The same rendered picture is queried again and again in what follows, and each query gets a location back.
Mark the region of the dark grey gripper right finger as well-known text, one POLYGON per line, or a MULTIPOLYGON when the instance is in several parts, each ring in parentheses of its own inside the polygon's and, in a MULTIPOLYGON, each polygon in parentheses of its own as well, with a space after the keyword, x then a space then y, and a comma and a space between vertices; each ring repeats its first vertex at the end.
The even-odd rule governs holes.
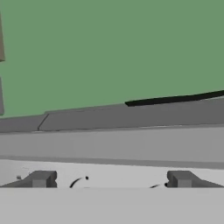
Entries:
POLYGON ((177 188, 224 188, 224 185, 219 185, 204 179, 199 178, 191 171, 168 171, 167 187, 177 188))

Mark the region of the beige wall cupboard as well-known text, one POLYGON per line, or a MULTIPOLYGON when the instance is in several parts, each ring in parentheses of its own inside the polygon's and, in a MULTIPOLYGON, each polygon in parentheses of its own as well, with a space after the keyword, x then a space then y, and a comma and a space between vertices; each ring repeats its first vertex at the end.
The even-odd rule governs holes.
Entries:
POLYGON ((0 13, 0 62, 3 62, 3 61, 5 61, 4 36, 3 36, 2 20, 1 20, 1 13, 0 13))

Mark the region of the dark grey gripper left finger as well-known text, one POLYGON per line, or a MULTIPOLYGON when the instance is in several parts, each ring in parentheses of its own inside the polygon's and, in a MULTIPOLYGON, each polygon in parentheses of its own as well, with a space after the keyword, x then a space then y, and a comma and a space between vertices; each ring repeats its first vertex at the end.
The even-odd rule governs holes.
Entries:
POLYGON ((55 188, 57 172, 56 171, 34 171, 26 178, 3 185, 3 187, 40 187, 40 188, 55 188))

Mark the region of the grey upright panel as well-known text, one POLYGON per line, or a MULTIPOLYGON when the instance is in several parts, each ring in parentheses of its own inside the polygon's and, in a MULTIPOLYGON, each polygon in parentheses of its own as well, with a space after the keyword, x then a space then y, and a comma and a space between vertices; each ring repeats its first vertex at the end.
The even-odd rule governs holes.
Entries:
POLYGON ((3 115, 4 115, 4 96, 3 96, 2 79, 0 77, 0 116, 3 115))

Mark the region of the black stove grate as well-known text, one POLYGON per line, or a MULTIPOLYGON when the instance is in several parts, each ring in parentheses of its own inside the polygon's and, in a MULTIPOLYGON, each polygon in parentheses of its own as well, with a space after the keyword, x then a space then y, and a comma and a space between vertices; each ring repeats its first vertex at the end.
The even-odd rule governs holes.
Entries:
POLYGON ((195 102, 221 96, 224 96, 224 90, 201 93, 201 94, 175 95, 175 96, 165 96, 158 98, 126 101, 125 104, 128 107, 137 107, 137 106, 158 105, 158 104, 176 103, 176 102, 195 102))

